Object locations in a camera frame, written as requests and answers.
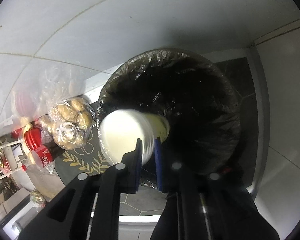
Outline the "white paper cup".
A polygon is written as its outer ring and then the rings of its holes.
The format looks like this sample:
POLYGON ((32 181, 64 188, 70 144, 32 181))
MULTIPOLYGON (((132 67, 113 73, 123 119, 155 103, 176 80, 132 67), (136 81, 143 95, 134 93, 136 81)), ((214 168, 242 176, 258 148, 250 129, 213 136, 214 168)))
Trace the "white paper cup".
POLYGON ((98 141, 102 154, 112 165, 120 163, 123 155, 135 150, 142 141, 141 165, 154 152, 157 138, 164 142, 170 132, 168 120, 161 115, 142 113, 135 109, 119 109, 108 114, 98 126, 98 141))

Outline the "clear plastic bag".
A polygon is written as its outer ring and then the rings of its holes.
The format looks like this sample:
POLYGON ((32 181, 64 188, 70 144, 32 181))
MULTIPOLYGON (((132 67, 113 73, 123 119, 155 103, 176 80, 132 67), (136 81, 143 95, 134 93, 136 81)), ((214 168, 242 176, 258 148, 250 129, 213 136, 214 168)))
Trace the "clear plastic bag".
POLYGON ((95 72, 73 64, 34 60, 14 81, 0 74, 0 136, 48 113, 56 103, 83 94, 95 72))

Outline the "dark patterned floor mat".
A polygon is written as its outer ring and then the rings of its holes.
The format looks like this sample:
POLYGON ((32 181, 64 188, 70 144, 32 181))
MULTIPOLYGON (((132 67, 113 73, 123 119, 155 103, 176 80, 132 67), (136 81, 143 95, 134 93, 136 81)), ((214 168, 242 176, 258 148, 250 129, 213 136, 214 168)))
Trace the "dark patterned floor mat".
POLYGON ((79 172, 86 172, 92 176, 104 172, 108 167, 109 163, 98 144, 95 126, 83 147, 64 151, 56 170, 63 184, 67 185, 79 172))

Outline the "bag of potatoes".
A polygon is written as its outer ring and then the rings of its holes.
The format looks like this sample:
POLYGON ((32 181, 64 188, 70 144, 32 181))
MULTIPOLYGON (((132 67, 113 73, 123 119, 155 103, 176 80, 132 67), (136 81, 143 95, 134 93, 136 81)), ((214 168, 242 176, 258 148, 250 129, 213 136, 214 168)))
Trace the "bag of potatoes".
POLYGON ((53 140, 65 150, 83 147, 96 126, 96 115, 91 105, 81 97, 64 100, 37 120, 44 143, 53 140))

